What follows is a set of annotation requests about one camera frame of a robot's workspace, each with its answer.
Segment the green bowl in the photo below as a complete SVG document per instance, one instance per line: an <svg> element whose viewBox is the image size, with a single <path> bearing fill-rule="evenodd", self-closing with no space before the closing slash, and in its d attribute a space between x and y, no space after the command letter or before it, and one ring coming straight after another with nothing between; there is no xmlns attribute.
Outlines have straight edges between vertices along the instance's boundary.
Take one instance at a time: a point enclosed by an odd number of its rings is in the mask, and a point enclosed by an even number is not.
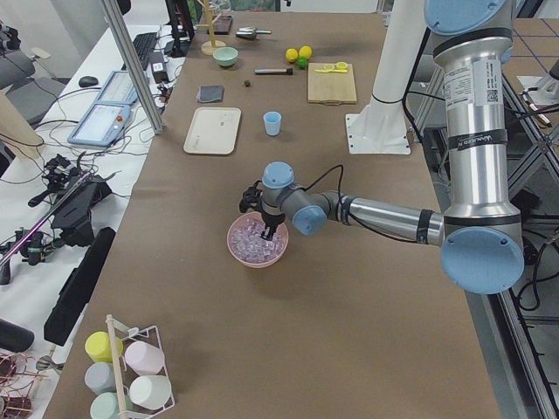
<svg viewBox="0 0 559 419"><path fill-rule="evenodd" d="M230 67L237 62L238 51L230 46L217 48L213 52L213 59L222 67Z"/></svg>

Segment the pastel cup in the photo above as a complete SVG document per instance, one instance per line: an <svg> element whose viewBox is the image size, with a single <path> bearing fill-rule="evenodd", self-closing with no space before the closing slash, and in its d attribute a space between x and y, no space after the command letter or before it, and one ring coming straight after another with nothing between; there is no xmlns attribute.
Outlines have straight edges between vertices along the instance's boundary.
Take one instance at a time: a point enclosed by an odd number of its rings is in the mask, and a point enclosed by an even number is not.
<svg viewBox="0 0 559 419"><path fill-rule="evenodd" d="M171 382L165 375L142 375L132 381L128 393L133 404L158 410L171 397Z"/></svg>
<svg viewBox="0 0 559 419"><path fill-rule="evenodd" d="M266 134L272 137L280 133L281 128L281 113L271 111L264 114L264 127Z"/></svg>
<svg viewBox="0 0 559 419"><path fill-rule="evenodd" d="M126 409L132 410L132 402L125 395ZM91 403L89 415L91 419L120 419L119 401L116 393L103 393L98 395Z"/></svg>
<svg viewBox="0 0 559 419"><path fill-rule="evenodd" d="M95 362L87 369L85 381L96 395L116 392L113 364L108 362Z"/></svg>
<svg viewBox="0 0 559 419"><path fill-rule="evenodd" d="M124 361L138 375L156 375L165 365L165 354L159 347L138 340L127 348Z"/></svg>
<svg viewBox="0 0 559 419"><path fill-rule="evenodd" d="M124 345L120 339L116 340L119 356L122 355ZM95 332L86 340L86 352L93 362L113 362L111 345L107 332Z"/></svg>

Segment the keyboard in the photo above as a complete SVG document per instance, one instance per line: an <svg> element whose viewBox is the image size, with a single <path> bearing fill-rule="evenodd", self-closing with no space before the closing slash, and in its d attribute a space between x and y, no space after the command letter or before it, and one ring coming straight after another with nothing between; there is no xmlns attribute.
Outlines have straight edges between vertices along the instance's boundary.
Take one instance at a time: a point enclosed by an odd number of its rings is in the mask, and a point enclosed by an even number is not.
<svg viewBox="0 0 559 419"><path fill-rule="evenodd" d="M134 38L134 49L140 59L141 68L146 70L149 64L149 54L153 52L157 44L157 32L146 32L136 35ZM122 65L122 70L126 70L126 64Z"/></svg>

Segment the brown paper tabletop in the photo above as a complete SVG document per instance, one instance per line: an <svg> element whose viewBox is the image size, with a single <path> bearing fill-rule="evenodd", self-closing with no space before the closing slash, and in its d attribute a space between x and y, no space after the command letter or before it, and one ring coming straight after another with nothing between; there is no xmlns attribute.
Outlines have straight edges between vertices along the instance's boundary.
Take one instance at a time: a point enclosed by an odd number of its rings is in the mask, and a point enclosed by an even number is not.
<svg viewBox="0 0 559 419"><path fill-rule="evenodd" d="M303 237L289 224L273 266L250 269L229 254L241 194L271 161L289 162L302 184L343 163L348 194L438 208L420 146L409 156L348 152L344 115L369 102L379 16L234 14L233 30L249 25L273 34L218 37L239 50L225 70L202 55L208 38L197 34L45 417L87 417L94 395L83 345L108 313L160 327L176 396L161 418L500 417L464 293L437 248L338 223ZM303 45L316 62L353 64L357 105L308 104L305 71L253 74L287 67L286 48ZM183 152L205 85L224 86L223 103L208 106L243 112L231 155ZM262 122L270 110L283 115L277 137Z"/></svg>

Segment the wooden stick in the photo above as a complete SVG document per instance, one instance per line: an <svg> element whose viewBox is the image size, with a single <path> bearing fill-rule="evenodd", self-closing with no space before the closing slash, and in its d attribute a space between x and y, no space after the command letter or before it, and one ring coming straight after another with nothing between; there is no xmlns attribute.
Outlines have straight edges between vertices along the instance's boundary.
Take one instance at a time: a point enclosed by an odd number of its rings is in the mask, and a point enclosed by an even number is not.
<svg viewBox="0 0 559 419"><path fill-rule="evenodd" d="M206 23L210 32L211 47L216 48L216 34L213 31L213 20L211 19L210 1L204 0L204 12L206 14Z"/></svg>
<svg viewBox="0 0 559 419"><path fill-rule="evenodd" d="M121 372L121 362L119 356L119 350L116 346L116 332L114 331L113 315L107 315L107 330L108 330L108 341L111 345L111 356L113 358L113 371L114 371L114 383L116 384L116 397L119 401L119 416L121 419L128 419L128 415L125 412L126 399L124 397L124 384L122 383L122 372Z"/></svg>

